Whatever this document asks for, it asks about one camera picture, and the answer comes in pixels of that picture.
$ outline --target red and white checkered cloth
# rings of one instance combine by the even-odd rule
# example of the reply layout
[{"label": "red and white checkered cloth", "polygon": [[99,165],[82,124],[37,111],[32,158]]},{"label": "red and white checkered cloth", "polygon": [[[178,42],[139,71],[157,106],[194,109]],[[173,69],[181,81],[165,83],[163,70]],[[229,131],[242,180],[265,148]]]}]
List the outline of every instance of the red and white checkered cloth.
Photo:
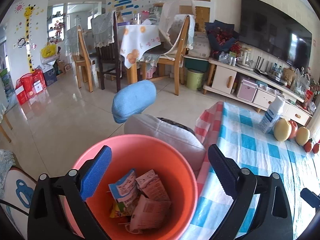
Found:
[{"label": "red and white checkered cloth", "polygon": [[217,143],[221,125],[222,109],[223,102],[219,101],[209,109],[206,109],[196,121],[195,135],[206,150],[206,155],[197,177],[199,195],[201,194],[210,168],[208,148],[210,145]]}]

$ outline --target drawer knob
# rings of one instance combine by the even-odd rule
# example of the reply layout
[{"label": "drawer knob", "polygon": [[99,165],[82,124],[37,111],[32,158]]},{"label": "drawer knob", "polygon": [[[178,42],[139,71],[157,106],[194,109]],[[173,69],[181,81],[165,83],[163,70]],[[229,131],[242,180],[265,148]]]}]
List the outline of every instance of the drawer knob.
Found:
[{"label": "drawer knob", "polygon": [[232,81],[232,76],[229,77],[228,84],[227,84],[227,88],[230,88],[230,87],[231,87],[231,81]]}]

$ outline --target yellow bag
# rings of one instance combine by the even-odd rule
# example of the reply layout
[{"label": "yellow bag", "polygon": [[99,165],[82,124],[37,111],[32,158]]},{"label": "yellow bag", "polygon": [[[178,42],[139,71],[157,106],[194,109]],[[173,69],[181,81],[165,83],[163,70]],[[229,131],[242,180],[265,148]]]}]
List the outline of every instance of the yellow bag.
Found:
[{"label": "yellow bag", "polygon": [[41,49],[41,56],[43,58],[51,57],[56,54],[57,45],[56,44],[47,44],[43,49]]}]

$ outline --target beige wall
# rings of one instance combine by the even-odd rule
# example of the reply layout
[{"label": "beige wall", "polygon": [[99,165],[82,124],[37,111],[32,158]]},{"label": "beige wall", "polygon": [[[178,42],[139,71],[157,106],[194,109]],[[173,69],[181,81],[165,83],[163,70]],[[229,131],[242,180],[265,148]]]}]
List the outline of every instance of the beige wall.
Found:
[{"label": "beige wall", "polygon": [[[320,20],[316,14],[311,11],[300,0],[261,0],[277,9],[288,14],[290,17],[298,21],[312,33],[312,39],[316,40],[316,47],[312,46],[309,67],[313,77],[318,80],[320,76]],[[239,31],[241,16],[241,0],[215,0],[215,19],[235,24],[235,31]],[[255,49],[253,54],[255,58],[258,56],[266,57],[265,62],[279,62],[275,57]]]}]

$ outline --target tv screen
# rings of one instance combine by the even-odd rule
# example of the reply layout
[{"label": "tv screen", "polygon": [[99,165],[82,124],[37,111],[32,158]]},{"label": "tv screen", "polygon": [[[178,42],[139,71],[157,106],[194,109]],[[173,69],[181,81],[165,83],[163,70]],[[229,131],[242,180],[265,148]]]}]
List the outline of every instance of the tv screen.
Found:
[{"label": "tv screen", "polygon": [[260,0],[241,0],[239,41],[262,49],[295,68],[308,68],[311,32]]}]

